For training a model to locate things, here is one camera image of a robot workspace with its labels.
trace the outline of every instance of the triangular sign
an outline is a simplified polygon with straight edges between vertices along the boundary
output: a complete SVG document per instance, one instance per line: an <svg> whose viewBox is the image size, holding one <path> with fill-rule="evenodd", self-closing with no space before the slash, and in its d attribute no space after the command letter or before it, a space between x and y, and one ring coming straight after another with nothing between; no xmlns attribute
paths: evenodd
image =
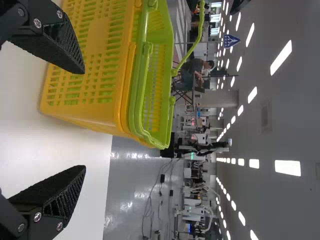
<svg viewBox="0 0 320 240"><path fill-rule="evenodd" d="M223 36L223 39L224 39L224 48L225 49L229 49L232 46L241 42L240 38L237 38L236 36L232 36L230 34L225 34Z"/></svg>

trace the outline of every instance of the ceiling light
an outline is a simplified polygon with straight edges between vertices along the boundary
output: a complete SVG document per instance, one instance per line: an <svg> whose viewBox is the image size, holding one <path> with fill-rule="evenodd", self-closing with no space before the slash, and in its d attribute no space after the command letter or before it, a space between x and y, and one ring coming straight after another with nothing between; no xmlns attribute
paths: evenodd
<svg viewBox="0 0 320 240"><path fill-rule="evenodd" d="M237 205L233 200L231 201L231 207L233 208L233 210L237 210Z"/></svg>
<svg viewBox="0 0 320 240"><path fill-rule="evenodd" d="M226 65L225 65L225 68L226 68L226 69L228 69L229 63L230 63L230 60L229 60L229 58L228 58L228 60L226 61Z"/></svg>
<svg viewBox="0 0 320 240"><path fill-rule="evenodd" d="M244 111L244 106L241 105L238 109L238 117L243 113L243 111Z"/></svg>
<svg viewBox="0 0 320 240"><path fill-rule="evenodd" d="M270 66L270 74L271 74L271 76L278 70L278 68L281 66L281 64L284 63L284 61L291 54L291 52L292 52L292 42L290 40L290 41L288 41L288 43L282 49L280 54L276 57L276 59L271 64L271 66Z"/></svg>
<svg viewBox="0 0 320 240"><path fill-rule="evenodd" d="M242 223L242 225L245 226L246 225L246 219L245 219L245 217L243 216L243 214L240 211L239 211L238 216L239 216L239 219L240 219L240 222Z"/></svg>
<svg viewBox="0 0 320 240"><path fill-rule="evenodd" d="M228 240L231 240L231 236L230 236L229 231L226 231L226 237L228 238Z"/></svg>
<svg viewBox="0 0 320 240"><path fill-rule="evenodd" d="M245 165L245 160L243 158L238 159L238 165L239 166L244 166Z"/></svg>
<svg viewBox="0 0 320 240"><path fill-rule="evenodd" d="M228 15L229 2L226 3L225 7L225 15Z"/></svg>
<svg viewBox="0 0 320 240"><path fill-rule="evenodd" d="M249 167L253 169L258 169L259 166L259 159L250 159L249 160Z"/></svg>
<svg viewBox="0 0 320 240"><path fill-rule="evenodd" d="M235 76L233 76L233 77L232 77L232 80L231 80L231 82L230 82L231 88L234 86L235 80L236 80L236 78L235 78Z"/></svg>
<svg viewBox="0 0 320 240"><path fill-rule="evenodd" d="M239 58L238 65L236 66L236 71L237 72L239 72L241 64L242 64L242 56Z"/></svg>
<svg viewBox="0 0 320 240"><path fill-rule="evenodd" d="M275 160L274 167L277 173L288 174L298 177L301 176L300 161Z"/></svg>
<svg viewBox="0 0 320 240"><path fill-rule="evenodd" d="M255 96L258 93L258 89L255 86L254 89L250 92L250 94L248 95L248 104L251 103L251 101L255 98Z"/></svg>
<svg viewBox="0 0 320 240"><path fill-rule="evenodd" d="M252 23L251 27L250 27L250 31L249 31L249 34L248 36L246 37L246 41L245 41L245 46L248 47L249 43L250 43L250 40L251 40L251 37L252 37L252 34L254 34L254 31L255 31L255 23Z"/></svg>
<svg viewBox="0 0 320 240"><path fill-rule="evenodd" d="M252 230L250 230L250 238L251 238L251 240L259 240L257 238L257 236L255 235L254 231L252 231Z"/></svg>
<svg viewBox="0 0 320 240"><path fill-rule="evenodd" d="M240 24L240 19L241 19L241 12L239 12L238 19L237 19L236 24L235 24L235 31L238 31L239 24Z"/></svg>

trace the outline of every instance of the man sitting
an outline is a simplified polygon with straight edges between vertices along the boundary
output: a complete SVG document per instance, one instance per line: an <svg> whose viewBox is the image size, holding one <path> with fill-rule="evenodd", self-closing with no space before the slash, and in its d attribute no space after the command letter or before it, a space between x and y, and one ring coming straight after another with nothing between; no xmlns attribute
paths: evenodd
<svg viewBox="0 0 320 240"><path fill-rule="evenodd" d="M202 80L202 70L211 70L214 68L214 66L214 61L203 61L199 58L194 58L190 61L185 62L180 69L183 83L175 84L173 86L174 90L192 91L192 88L194 86L193 75L195 75L199 80Z"/></svg>

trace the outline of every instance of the metal screw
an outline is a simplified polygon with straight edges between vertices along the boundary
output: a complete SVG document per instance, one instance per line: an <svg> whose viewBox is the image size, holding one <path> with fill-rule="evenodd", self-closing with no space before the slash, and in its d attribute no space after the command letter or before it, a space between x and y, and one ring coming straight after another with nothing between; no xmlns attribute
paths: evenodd
<svg viewBox="0 0 320 240"><path fill-rule="evenodd" d="M58 226L56 226L56 230L59 232L62 229L63 226L64 225L62 224L62 222L59 222Z"/></svg>
<svg viewBox="0 0 320 240"><path fill-rule="evenodd" d="M35 223L37 223L37 222L40 221L41 217L42 217L41 212L37 212L37 213L34 215L34 217L33 217L33 221L34 221Z"/></svg>
<svg viewBox="0 0 320 240"><path fill-rule="evenodd" d="M37 29L40 29L40 28L41 28L41 22L40 22L40 20L39 20L38 18L35 18L35 19L33 20L33 23L34 23L34 25L35 25L35 27L36 27Z"/></svg>
<svg viewBox="0 0 320 240"><path fill-rule="evenodd" d="M25 224L24 224L24 223L21 223L21 224L18 226L18 232L21 233L24 229L25 229Z"/></svg>
<svg viewBox="0 0 320 240"><path fill-rule="evenodd" d="M62 12L60 11L60 10L58 10L58 11L56 11L56 14L58 15L58 17L60 18L60 19L62 19Z"/></svg>
<svg viewBox="0 0 320 240"><path fill-rule="evenodd" d="M20 17L24 17L25 16L25 12L22 8L18 8L18 14L20 15Z"/></svg>

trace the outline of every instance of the white table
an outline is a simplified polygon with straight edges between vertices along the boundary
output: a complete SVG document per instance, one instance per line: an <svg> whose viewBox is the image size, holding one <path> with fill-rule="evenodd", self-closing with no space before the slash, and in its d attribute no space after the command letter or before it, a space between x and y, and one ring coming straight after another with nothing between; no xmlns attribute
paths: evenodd
<svg viewBox="0 0 320 240"><path fill-rule="evenodd" d="M9 198L69 167L86 165L71 221L55 240L102 240L112 136L41 114L46 70L44 60L9 42L2 45L0 188Z"/></svg>

